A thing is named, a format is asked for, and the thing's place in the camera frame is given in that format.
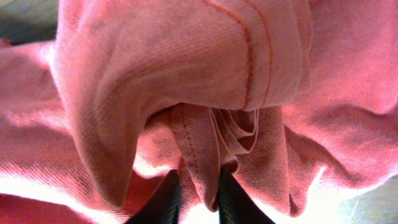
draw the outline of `stitching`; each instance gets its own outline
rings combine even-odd
[[[248,5],[250,5],[254,10],[257,11],[257,13],[259,14],[259,16],[261,17],[262,23],[264,24],[264,29],[266,30],[266,36],[267,36],[267,41],[268,41],[268,46],[269,46],[269,68],[268,68],[268,84],[267,84],[267,89],[266,89],[266,93],[264,95],[264,100],[262,101],[261,106],[264,105],[264,103],[266,102],[268,93],[269,93],[269,89],[271,88],[271,78],[272,78],[272,66],[274,66],[274,51],[272,49],[271,46],[271,35],[269,32],[269,29],[267,27],[268,21],[265,17],[265,15],[260,11],[260,9],[250,0],[243,0],[245,1]]]
[[[243,110],[245,110],[248,107],[249,104],[249,92],[250,92],[250,87],[252,83],[252,77],[253,77],[253,68],[254,68],[254,62],[253,62],[253,47],[252,47],[252,39],[250,35],[250,31],[248,27],[243,23],[243,21],[235,15],[233,12],[229,11],[228,9],[224,8],[221,5],[215,4],[213,2],[209,2],[208,0],[202,0],[205,4],[208,6],[215,7],[221,11],[223,11],[227,16],[230,18],[234,19],[235,22],[237,22],[244,31],[244,36],[246,38],[246,44],[248,46],[248,67],[249,67],[249,75],[248,75],[248,80],[246,83],[246,97],[244,100],[244,105],[243,105]]]
[[[182,117],[182,124],[183,124],[183,127],[185,129],[185,134],[187,135],[189,146],[191,148],[191,152],[192,152],[192,156],[193,156],[193,162],[195,163],[195,172],[197,173],[197,176],[199,177],[197,159],[196,159],[196,156],[195,156],[195,150],[193,149],[192,140],[191,140],[191,137],[190,137],[190,135],[188,133],[187,125],[185,124],[185,116],[184,116],[183,109],[181,110],[181,117]],[[202,191],[202,187],[201,187],[201,182],[198,182],[198,184],[199,184],[199,190],[202,193],[203,191]]]
[[[188,141],[189,141],[189,145],[190,145],[190,148],[191,148],[191,152],[192,152],[192,155],[193,155],[193,162],[195,163],[195,173],[197,174],[197,176],[199,176],[199,171],[198,171],[197,159],[196,159],[196,156],[195,156],[195,151],[193,150],[192,140],[191,140],[191,137],[189,136],[189,133],[188,133],[188,130],[187,130],[187,125],[185,124],[185,118],[184,118],[182,110],[181,110],[181,115],[182,115],[183,127],[185,129],[185,134],[187,135],[187,138],[188,138]],[[178,145],[178,147],[180,148],[180,151],[181,151],[181,146],[178,143],[177,135],[176,135],[176,133],[175,133],[175,131],[173,129],[173,125],[172,125],[172,112],[170,112],[170,115],[169,115],[169,126],[171,127],[171,130],[173,132],[173,136],[174,136],[175,142],[177,143],[177,145]],[[200,182],[199,182],[199,190],[202,192],[202,186],[201,186]]]

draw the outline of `fabric fold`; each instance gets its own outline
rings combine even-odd
[[[190,223],[226,168],[283,223],[374,189],[398,173],[395,8],[61,0],[54,41],[0,41],[0,193],[122,223],[177,169]]]

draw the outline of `cotton fabric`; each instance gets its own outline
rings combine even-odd
[[[397,20],[396,1],[61,0],[55,40],[0,43],[0,220],[14,195],[122,223],[172,169],[182,223],[218,209],[222,167],[275,221],[381,185]]]

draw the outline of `floor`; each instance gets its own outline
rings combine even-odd
[[[0,0],[0,38],[13,42],[53,39],[57,30],[57,0]],[[383,186],[335,208],[334,223],[398,223],[398,176]],[[314,218],[311,223],[323,222]]]

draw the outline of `folded cloth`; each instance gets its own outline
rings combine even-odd
[[[177,169],[191,223],[222,167],[276,222],[371,190],[398,171],[396,7],[61,0],[54,41],[0,43],[0,193],[123,223]]]

